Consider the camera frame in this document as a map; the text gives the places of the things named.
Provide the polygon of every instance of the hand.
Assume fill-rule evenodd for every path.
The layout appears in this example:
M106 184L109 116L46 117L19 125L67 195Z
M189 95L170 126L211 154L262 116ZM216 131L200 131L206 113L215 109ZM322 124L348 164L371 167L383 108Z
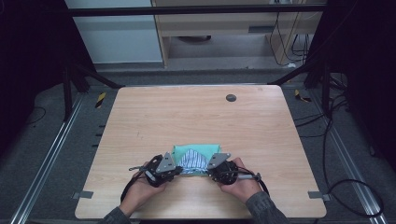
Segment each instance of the hand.
M140 177L142 178L138 178L128 189L124 200L119 206L119 209L127 217L130 217L132 213L142 206L149 198L155 194L163 192L166 188L167 182L160 185L158 188L154 188L149 184L144 174Z
M235 158L233 160L235 164L239 167L246 168L244 163L240 158ZM231 185L223 185L218 183L221 191L232 194L242 203L246 201L255 193L262 191L259 183L255 179L236 179L235 183Z

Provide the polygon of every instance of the patterned fabric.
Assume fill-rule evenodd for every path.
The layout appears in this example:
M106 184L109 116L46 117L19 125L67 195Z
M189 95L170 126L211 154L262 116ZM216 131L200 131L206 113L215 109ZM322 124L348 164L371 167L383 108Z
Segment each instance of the patterned fabric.
M212 158L213 154L221 152L220 145L215 144L189 144L189 145L176 145L172 150L172 157L175 164L179 164L181 158L190 149L203 155L208 161Z
M195 150L189 149L178 163L183 167L183 175L200 175L206 173L209 160Z

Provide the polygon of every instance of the cable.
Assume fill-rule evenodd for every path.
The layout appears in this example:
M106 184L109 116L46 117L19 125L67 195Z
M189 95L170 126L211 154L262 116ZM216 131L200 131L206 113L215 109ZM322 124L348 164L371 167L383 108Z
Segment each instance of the cable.
M261 177L260 177L260 174L254 175L253 172L249 171L249 170L248 170L247 168L245 168L245 167L240 167L240 166L236 166L236 167L237 167L238 169L245 170L245 171L247 172L248 175L258 176L259 179L256 179L256 178L255 178L256 181L259 182L260 186L262 187L262 190L264 190L265 193L267 193L268 196L270 196L270 192L269 192L267 186L265 186L264 182L262 181L262 179L261 179Z
M120 197L121 202L124 200L124 198L125 198L125 196L126 196L126 193L128 193L129 188L132 186L132 184L134 184L134 182L136 182L137 179L140 178L140 176L141 176L142 174L143 174L143 171L139 171L139 172L137 173L137 175L134 176L134 177L132 177L132 179L128 182L128 184L125 186L125 188L124 188L124 190L123 190L123 192L122 192L122 194L121 194L121 197Z
M253 173L251 173L251 172L242 172L242 171L223 171L223 172L221 172L221 174L222 175L227 175L227 174L252 175Z
M296 44L297 38L299 39L299 44L301 45L301 40L300 40L300 36L296 35L294 37L293 43L291 44L291 52L293 53L293 55L298 56L298 57L302 57L301 58L301 62L302 64L305 63L306 60L306 56L308 55L308 49L309 49L309 35L305 35L304 36L304 45L303 45L303 49L294 49L294 46Z
M334 105L335 100L336 100L337 98L341 97L341 96L344 96L344 94L340 94L340 95L338 95L337 97L335 97L335 98L332 100L332 105L331 105L331 109L330 109L330 112L331 112L331 113L330 113L330 117L329 117L329 120L328 120L328 123L327 123L327 126L326 126L326 130L325 130L324 136L323 136L323 143L322 143L322 169L323 169L323 177L324 177L326 186L327 186L327 188L328 188L327 194L330 194L330 193L331 193L332 196L334 197L334 199L335 199L337 202L339 202L341 205L343 205L348 211L350 211L350 212L352 212L352 213L354 213L354 214L356 214L356 215L358 215L358 216L361 216L361 217L377 217L377 216L380 216L380 215L383 213L383 211L384 211L384 202L383 202L382 198L379 196L379 194L378 194L372 187L370 187L368 184L366 184L366 183L364 183L364 182L362 182L362 181L356 180L356 179L343 179L343 180L337 181L335 184L333 184L333 185L331 185L331 186L330 186L330 183L329 183L329 178L328 178L328 176L327 176L327 171L326 171L326 142L327 142L326 140L327 140L327 133L329 132L330 128L332 127L332 113L333 113L333 111L334 111L335 109L341 107L342 105L346 105L346 101L347 101L347 100L343 100L343 101L339 102L337 105ZM377 213L375 213L375 214L368 215L368 214L364 214L364 213L362 213L362 212L359 212L359 211L357 211L357 210L354 210L354 209L352 209L350 206L348 206L348 205L346 205L344 202L342 202L342 201L334 194L334 192L332 192L332 191L333 191L334 188L337 187L338 185L343 184L343 183L346 183L346 182L359 183L359 184L364 185L364 186L367 187L368 189L370 189L370 190L372 191L372 193L374 194L374 196L379 200L379 207L380 207L379 211L378 211Z
M303 117L303 118L300 118L300 119L294 119L294 120L309 119L309 118L316 117L316 116L319 116L319 115L323 115L323 113L316 114L316 115L309 115L309 116L306 116L306 117Z
M44 118L44 116L46 116L46 114L47 114L47 110L46 110L44 107L41 107L41 106L35 106L35 108L36 108L36 109L42 109L42 110L44 111L44 114L43 114L43 115L41 115L41 117L40 117L40 118L38 118L38 119L36 119L36 120L34 120L34 121L27 122L27 123L26 123L26 125L30 125L30 124L37 123L37 122L39 122L40 120L42 120L42 119Z
M350 212L352 212L352 213L354 213L354 214L356 214L356 215L358 215L358 216L361 216L361 217L368 217L368 218L370 218L370 217L378 217L378 216L380 216L380 215L384 212L384 208L385 208L384 201L383 201L382 198L379 196L378 192L376 192L376 190L373 189L373 188L372 188L371 186L369 186L368 184L366 184L366 183L364 183L364 182L362 182L362 181L359 181L359 180L357 180L357 179L343 179L343 180L340 180L340 181L336 182L335 184L333 184L333 185L329 188L329 190L328 190L327 193L328 193L328 194L332 193L332 191L335 189L335 187L337 187L338 185L341 185L341 184L343 184L343 183L346 183L346 182L358 183L358 184L361 184L361 185L365 186L365 187L368 188L368 189L374 194L374 196L379 200L379 211L378 211L377 213L375 213L375 214L368 215L368 214L365 214L365 213L362 213L362 212L358 212L358 211L352 209L351 207L349 207L348 205L346 205L345 203L343 203L340 199L338 199L338 198L334 195L334 193L333 193L332 196L335 198L335 200L337 200L337 202L339 202L341 205L343 205L347 210L349 210Z
M313 18L314 16L316 16L319 12L315 12L313 15L307 17L307 18L303 18L303 21L309 20L311 18Z
M323 135L324 135L324 133L323 134L318 134L318 135L308 135L308 136L301 135L299 137L301 137L301 138L314 138L314 137L321 137Z
M320 119L320 118L322 118L322 117L324 117L324 114L322 114L322 115L320 115L320 116L318 116L318 117L316 117L316 118L314 118L314 119L311 119L311 120L309 120L309 121L307 121L307 122L304 122L304 123L301 123L301 124L297 124L297 125L296 125L296 128L305 126L305 125L307 125L307 124L310 124L310 123L312 123L312 122L314 122L314 121L316 121L316 120L318 120L318 119Z
M277 32L278 32L278 34L279 34L280 43L282 44L283 53L285 54L286 58L288 58L288 59L290 60L291 63L297 63L297 62L299 62L300 60L291 59L291 58L288 56L288 53L286 52L286 47L285 47L285 44L284 44L284 42L283 42L282 35L280 34L280 29L279 29L279 12L276 13L276 21L275 21L274 29L273 29L273 32L272 32L271 35L270 35L270 45L271 45L271 50L272 50L272 52L274 53L274 55L276 55L276 54L275 54L275 51L274 51L274 48L273 48L273 46L272 46L272 36L273 36L274 31L276 30L276 27L277 27ZM277 63L278 65L281 65L281 66L287 65L287 64L279 63L278 61L276 61L276 63Z
M347 86L344 84L343 81L338 80L337 78L330 75L330 80L332 81L331 86L339 91L346 91Z

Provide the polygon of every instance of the wooden table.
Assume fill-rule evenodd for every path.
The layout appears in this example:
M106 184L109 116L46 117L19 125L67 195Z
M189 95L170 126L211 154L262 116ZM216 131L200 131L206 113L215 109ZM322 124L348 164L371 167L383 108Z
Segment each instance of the wooden table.
M234 94L235 102L226 95ZM80 198L78 218L102 218L142 165L174 145L220 144L231 159L261 173L271 198L287 217L323 217L318 186L278 86L174 86L120 89ZM177 176L134 218L249 218L246 207L209 177Z

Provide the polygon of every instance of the gray floor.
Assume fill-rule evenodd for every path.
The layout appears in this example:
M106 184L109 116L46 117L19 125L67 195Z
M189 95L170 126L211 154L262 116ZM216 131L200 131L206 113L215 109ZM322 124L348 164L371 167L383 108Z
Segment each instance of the gray floor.
M262 35L212 36L207 42L174 38L170 52L169 66L162 69L136 69L133 72L103 73L104 76L126 85L189 85L189 84L231 84L266 83L287 74L291 68L279 66L271 57L271 50ZM294 119L318 113L314 103L297 100L294 90L299 89L303 97L314 97L306 91L301 81L304 75L294 78L283 87L285 98ZM46 184L36 199L29 222L69 223L81 222L74 211L77 200L71 198L82 190L92 164L96 147L103 131L100 125L106 124L117 91L90 79L92 87L83 94L82 107L73 128L49 174ZM0 165L0 219L2 222L12 217L29 189L35 174L45 159L64 115L62 86L58 85L41 92L35 100L36 106L45 108L45 116L38 122L26 125L15 140L12 153ZM94 108L98 95L105 91L106 98L101 108ZM339 91L332 91L332 96ZM29 118L39 119L44 110L37 108ZM347 106L334 112L334 128L340 133L351 158L356 162L365 181L373 186L385 202L385 217L388 223L396 223L396 174L388 163L371 157L368 146L355 120L347 112ZM323 137L304 136L323 133L322 120L298 128L307 158L311 165L319 189L327 187L322 172ZM326 144L327 173L330 183L347 178L347 172L328 139ZM364 211L360 199L350 184L339 187L335 192L350 206ZM358 217L347 211L336 200L326 203L327 215L319 223L371 223L368 218ZM298 219L293 223L313 223L314 220Z

